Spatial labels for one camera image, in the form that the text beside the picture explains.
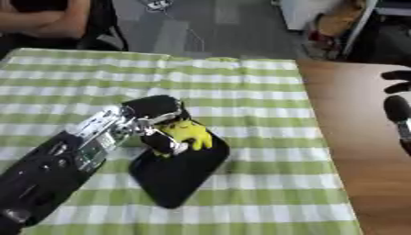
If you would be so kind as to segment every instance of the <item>hand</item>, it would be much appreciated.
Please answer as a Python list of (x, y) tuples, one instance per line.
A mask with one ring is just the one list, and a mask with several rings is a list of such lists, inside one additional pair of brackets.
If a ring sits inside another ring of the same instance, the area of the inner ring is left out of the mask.
[(10, 4), (9, 0), (0, 0), (0, 11), (14, 13), (17, 10)]

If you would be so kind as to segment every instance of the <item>person's arm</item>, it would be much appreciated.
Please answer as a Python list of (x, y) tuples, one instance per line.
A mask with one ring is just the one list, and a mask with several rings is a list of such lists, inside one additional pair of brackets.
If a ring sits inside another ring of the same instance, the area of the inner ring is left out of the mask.
[(45, 27), (62, 17), (62, 12), (12, 13), (0, 11), (0, 32), (16, 33)]
[(91, 0), (69, 0), (64, 15), (54, 23), (26, 34), (39, 38), (81, 38), (86, 30)]

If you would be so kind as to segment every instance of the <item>table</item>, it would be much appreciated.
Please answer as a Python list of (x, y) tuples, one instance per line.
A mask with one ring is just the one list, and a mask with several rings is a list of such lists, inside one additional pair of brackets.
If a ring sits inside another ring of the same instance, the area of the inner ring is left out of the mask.
[[(331, 156), (366, 235), (411, 233), (411, 159), (383, 112), (393, 65), (298, 62)], [(404, 94), (411, 100), (411, 94)]]
[(231, 147), (183, 207), (154, 205), (118, 148), (27, 235), (359, 235), (294, 61), (17, 50), (0, 70), (0, 171), (67, 124), (147, 95), (181, 98)]

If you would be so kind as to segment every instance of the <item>wire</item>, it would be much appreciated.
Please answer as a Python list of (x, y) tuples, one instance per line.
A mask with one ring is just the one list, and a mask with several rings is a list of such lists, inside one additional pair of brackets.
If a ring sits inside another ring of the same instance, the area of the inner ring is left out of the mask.
[[(162, 12), (164, 13), (164, 15), (165, 15), (166, 17), (168, 17), (168, 18), (170, 18), (170, 19), (172, 19), (172, 20), (177, 21), (177, 19), (176, 19), (175, 17), (171, 16), (171, 15), (167, 12), (167, 9), (166, 9), (166, 8), (163, 8), (163, 9), (162, 9)], [(201, 43), (201, 52), (205, 52), (205, 51), (206, 51), (206, 42), (205, 42), (200, 36), (198, 36), (198, 34), (197, 34), (192, 28), (189, 27), (189, 28), (187, 29), (187, 31), (191, 32), (192, 35), (193, 35), (196, 39), (198, 39), (198, 41), (200, 41), (200, 43)]]

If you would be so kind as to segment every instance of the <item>floor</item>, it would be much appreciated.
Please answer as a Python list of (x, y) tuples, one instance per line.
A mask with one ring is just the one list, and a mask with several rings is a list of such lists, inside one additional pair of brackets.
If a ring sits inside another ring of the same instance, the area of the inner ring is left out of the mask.
[(147, 12), (139, 0), (114, 2), (132, 51), (193, 58), (298, 55), (298, 36), (286, 30), (270, 0), (174, 0), (167, 14)]

